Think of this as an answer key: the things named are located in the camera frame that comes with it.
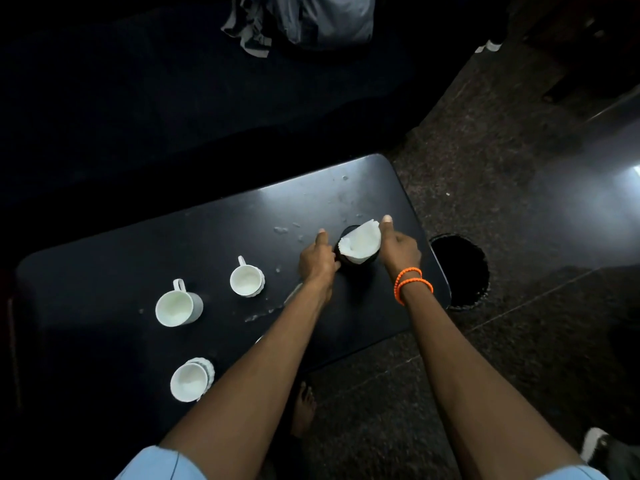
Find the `light blue left sleeve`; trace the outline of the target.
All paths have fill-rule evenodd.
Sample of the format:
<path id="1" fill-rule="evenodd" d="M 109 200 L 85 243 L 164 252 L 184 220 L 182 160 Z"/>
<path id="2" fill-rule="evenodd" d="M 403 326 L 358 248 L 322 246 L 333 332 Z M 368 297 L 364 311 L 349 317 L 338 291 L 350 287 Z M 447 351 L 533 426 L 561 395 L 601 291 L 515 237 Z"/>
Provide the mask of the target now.
<path id="1" fill-rule="evenodd" d="M 115 480 L 207 480 L 207 478 L 185 455 L 153 445 L 137 453 Z"/>

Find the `dark blue sofa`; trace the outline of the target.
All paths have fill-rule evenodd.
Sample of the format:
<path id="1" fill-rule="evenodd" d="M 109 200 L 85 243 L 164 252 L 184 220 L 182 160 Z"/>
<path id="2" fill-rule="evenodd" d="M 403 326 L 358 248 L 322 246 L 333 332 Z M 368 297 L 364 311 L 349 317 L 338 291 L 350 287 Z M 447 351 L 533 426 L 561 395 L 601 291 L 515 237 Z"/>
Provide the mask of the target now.
<path id="1" fill-rule="evenodd" d="M 244 152 L 325 160 L 417 126 L 492 38 L 494 0 L 382 0 L 372 40 L 329 53 L 221 30 L 230 0 L 0 0 L 0 212 Z"/>

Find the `white paper filter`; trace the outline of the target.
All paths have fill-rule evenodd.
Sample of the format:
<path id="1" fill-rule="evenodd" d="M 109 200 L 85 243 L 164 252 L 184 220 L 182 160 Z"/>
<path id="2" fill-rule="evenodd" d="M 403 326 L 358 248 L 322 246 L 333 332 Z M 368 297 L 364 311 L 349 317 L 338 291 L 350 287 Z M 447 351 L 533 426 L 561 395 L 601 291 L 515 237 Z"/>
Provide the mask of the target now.
<path id="1" fill-rule="evenodd" d="M 339 242 L 343 257 L 361 263 L 381 247 L 380 223 L 370 219 L 348 233 Z"/>

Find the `black round bin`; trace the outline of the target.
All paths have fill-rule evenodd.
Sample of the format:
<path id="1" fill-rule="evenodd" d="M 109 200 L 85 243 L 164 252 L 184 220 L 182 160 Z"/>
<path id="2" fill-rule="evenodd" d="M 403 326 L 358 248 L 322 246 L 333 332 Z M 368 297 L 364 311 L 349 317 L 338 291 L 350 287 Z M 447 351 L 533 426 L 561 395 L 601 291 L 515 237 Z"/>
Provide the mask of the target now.
<path id="1" fill-rule="evenodd" d="M 451 291 L 450 310 L 471 310 L 490 291 L 490 270 L 484 250 L 456 233 L 443 233 L 429 240 L 431 249 Z"/>

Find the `light blue right sleeve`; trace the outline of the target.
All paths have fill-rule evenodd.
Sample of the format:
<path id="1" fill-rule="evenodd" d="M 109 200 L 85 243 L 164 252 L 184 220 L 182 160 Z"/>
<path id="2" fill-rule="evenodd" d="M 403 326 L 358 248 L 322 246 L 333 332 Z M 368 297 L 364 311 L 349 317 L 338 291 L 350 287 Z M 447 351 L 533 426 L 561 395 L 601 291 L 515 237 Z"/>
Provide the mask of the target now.
<path id="1" fill-rule="evenodd" d="M 601 471 L 588 465 L 571 465 L 558 468 L 535 480 L 610 480 Z"/>

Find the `person's right hand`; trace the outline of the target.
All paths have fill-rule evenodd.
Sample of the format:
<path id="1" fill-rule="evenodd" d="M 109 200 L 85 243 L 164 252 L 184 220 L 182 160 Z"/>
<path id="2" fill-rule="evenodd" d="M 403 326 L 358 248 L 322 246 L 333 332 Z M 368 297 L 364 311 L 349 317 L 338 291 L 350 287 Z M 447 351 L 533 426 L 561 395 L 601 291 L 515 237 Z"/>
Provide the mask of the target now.
<path id="1" fill-rule="evenodd" d="M 380 258 L 394 283 L 400 273 L 420 268 L 421 252 L 414 238 L 401 232 L 396 236 L 381 236 Z"/>

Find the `person's left forearm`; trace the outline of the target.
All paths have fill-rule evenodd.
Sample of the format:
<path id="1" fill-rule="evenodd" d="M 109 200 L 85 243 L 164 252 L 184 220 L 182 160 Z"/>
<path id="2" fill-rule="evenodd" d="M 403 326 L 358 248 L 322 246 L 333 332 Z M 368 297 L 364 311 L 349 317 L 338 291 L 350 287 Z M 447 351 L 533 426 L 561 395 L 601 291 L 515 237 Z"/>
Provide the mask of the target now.
<path id="1" fill-rule="evenodd" d="M 172 428 L 160 447 L 208 480 L 255 480 L 332 283 L 304 282 L 279 318 Z"/>

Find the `person's left hand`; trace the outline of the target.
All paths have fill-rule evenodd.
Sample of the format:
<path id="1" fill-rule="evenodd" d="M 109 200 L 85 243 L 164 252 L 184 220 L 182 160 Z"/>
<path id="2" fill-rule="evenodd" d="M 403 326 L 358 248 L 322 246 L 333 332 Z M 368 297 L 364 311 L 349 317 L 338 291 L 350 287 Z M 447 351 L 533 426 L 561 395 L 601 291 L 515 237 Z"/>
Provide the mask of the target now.
<path id="1" fill-rule="evenodd" d="M 326 293 L 332 290 L 340 267 L 331 245 L 329 248 L 315 248 L 314 241 L 300 254 L 299 274 L 303 284 L 317 286 Z"/>

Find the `light blue sleeve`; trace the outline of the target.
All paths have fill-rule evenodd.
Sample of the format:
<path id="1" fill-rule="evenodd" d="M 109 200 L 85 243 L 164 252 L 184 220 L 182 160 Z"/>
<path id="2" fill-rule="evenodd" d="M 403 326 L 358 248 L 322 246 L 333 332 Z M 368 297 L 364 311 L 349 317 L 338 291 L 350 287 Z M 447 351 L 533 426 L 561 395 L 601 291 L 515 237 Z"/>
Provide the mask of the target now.
<path id="1" fill-rule="evenodd" d="M 610 480 L 601 471 L 588 465 L 571 465 L 558 468 L 535 480 Z"/>
<path id="2" fill-rule="evenodd" d="M 115 480 L 207 480 L 207 478 L 185 455 L 153 445 L 137 453 Z"/>

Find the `person's bare foot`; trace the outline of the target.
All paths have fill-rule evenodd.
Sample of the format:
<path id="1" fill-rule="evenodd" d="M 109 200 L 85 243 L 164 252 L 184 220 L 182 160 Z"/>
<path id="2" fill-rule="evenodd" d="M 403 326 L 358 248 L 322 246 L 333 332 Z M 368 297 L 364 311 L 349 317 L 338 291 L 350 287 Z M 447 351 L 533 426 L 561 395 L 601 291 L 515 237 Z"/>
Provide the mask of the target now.
<path id="1" fill-rule="evenodd" d="M 308 434 L 316 413 L 316 407 L 317 404 L 312 388 L 302 381 L 292 410 L 290 434 L 293 437 L 302 439 Z"/>

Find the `black round cup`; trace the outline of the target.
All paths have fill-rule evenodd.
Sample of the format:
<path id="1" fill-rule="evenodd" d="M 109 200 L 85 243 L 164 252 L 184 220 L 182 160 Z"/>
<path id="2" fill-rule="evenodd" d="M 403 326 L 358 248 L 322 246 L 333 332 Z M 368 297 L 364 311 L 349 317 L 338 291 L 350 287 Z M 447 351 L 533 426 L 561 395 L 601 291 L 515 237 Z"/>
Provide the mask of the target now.
<path id="1" fill-rule="evenodd" d="M 347 257 L 343 257 L 340 249 L 339 249 L 339 242 L 340 240 L 345 237 L 348 233 L 350 233 L 351 231 L 353 231 L 354 229 L 356 229 L 357 227 L 359 227 L 358 225 L 349 225 L 347 227 L 345 227 L 345 229 L 343 229 L 342 233 L 340 234 L 338 241 L 336 242 L 336 244 L 333 247 L 333 250 L 335 252 L 335 256 L 336 256 L 336 260 L 341 264 L 342 267 L 347 267 L 347 268 L 357 268 L 357 267 L 367 267 L 367 266 L 372 266 L 372 264 L 376 261 L 377 257 L 379 256 L 380 253 L 380 248 L 378 248 L 378 250 L 372 254 L 372 256 L 369 256 L 366 260 L 362 261 L 361 263 L 354 263 L 352 261 L 350 261 Z"/>

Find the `small white ribbed cup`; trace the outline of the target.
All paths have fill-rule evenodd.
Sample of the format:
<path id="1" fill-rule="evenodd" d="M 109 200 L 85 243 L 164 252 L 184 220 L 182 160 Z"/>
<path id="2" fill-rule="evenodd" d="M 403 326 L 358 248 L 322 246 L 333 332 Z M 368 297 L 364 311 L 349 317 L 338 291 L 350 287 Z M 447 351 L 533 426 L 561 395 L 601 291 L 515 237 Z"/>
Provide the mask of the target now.
<path id="1" fill-rule="evenodd" d="M 238 256 L 237 259 L 239 265 L 230 275 L 230 287 L 243 298 L 256 297 L 264 289 L 266 277 L 260 268 L 247 264 L 243 256 Z"/>

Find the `black and white shoe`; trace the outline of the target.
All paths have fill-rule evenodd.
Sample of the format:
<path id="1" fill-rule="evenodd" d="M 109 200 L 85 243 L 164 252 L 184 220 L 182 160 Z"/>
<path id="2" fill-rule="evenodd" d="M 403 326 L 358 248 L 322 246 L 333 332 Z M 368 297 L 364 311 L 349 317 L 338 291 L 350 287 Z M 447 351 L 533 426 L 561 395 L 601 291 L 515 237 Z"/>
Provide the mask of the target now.
<path id="1" fill-rule="evenodd" d="M 581 459 L 609 480 L 640 480 L 640 445 L 629 445 L 601 428 L 589 428 Z"/>

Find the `person's right forearm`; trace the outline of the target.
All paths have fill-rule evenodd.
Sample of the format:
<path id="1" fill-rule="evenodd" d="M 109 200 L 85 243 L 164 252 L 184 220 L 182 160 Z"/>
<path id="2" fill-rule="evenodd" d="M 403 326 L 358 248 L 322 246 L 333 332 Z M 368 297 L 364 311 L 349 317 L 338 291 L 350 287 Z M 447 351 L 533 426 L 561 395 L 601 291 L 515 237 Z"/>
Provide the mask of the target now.
<path id="1" fill-rule="evenodd" d="M 412 319 L 432 391 L 481 480 L 535 480 L 583 465 L 578 453 L 471 345 L 412 268 L 397 295 Z"/>

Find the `grey crumpled cloth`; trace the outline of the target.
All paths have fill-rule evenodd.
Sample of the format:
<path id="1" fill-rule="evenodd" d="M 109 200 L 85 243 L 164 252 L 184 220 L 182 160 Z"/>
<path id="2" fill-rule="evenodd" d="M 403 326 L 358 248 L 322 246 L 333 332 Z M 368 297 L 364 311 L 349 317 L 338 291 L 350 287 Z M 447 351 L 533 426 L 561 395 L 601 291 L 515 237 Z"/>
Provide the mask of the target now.
<path id="1" fill-rule="evenodd" d="M 266 23 L 295 48 L 326 52 L 367 44 L 374 31 L 376 0 L 231 0 L 231 10 L 221 26 L 228 37 L 239 40 L 244 51 L 267 58 L 272 37 Z"/>

